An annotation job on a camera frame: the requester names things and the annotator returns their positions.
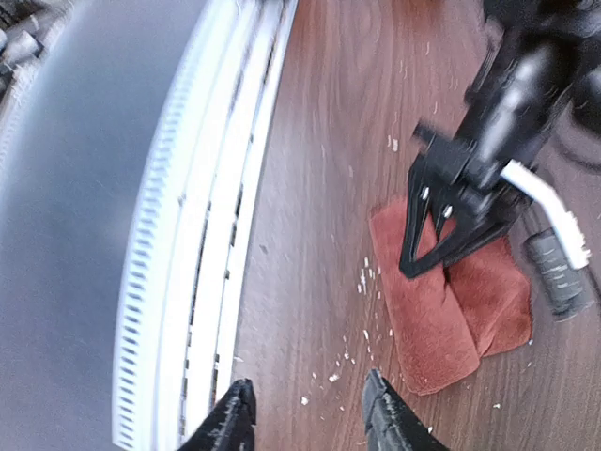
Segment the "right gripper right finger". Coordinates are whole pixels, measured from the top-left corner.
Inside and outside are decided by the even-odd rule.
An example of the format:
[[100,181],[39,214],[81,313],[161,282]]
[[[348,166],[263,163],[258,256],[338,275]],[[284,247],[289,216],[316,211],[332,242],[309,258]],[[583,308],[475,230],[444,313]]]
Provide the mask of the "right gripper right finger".
[[362,418],[369,451],[448,451],[377,369],[362,392]]

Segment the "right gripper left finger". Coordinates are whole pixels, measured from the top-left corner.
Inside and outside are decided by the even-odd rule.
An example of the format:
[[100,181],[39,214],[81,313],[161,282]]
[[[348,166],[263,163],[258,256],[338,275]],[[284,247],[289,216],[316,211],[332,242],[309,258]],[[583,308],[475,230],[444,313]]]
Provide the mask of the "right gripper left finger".
[[235,380],[178,451],[254,450],[256,398],[250,379]]

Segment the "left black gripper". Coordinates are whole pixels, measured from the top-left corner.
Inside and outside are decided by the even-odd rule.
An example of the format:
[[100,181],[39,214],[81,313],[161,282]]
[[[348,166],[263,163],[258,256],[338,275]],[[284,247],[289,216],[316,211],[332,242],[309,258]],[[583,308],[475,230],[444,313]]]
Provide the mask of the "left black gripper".
[[[522,197],[501,181],[501,170],[511,160],[532,164],[566,105],[577,62],[569,41],[506,34],[488,47],[466,90],[468,110],[455,134],[416,126],[424,150],[408,171],[399,262],[408,279],[448,268],[508,233]],[[428,219],[439,241],[420,256]]]

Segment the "brown towel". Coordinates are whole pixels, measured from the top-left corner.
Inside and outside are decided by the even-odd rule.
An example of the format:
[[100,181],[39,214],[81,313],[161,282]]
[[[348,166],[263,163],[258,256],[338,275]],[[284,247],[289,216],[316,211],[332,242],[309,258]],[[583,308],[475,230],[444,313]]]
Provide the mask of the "brown towel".
[[468,377],[483,358],[528,343],[531,281],[506,237],[408,279],[399,270],[407,205],[396,198],[369,226],[401,374],[411,393],[426,396]]

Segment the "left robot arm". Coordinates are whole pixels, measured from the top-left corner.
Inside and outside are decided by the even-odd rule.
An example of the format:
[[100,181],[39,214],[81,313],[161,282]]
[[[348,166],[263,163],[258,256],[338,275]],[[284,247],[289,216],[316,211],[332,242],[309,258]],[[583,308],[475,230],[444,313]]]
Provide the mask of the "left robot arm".
[[506,234],[539,204],[569,266],[588,263],[575,216],[532,166],[565,109],[600,130],[600,5],[596,1],[486,1],[502,32],[466,91],[453,136],[419,123],[424,143],[408,173],[399,269],[407,278],[450,266]]

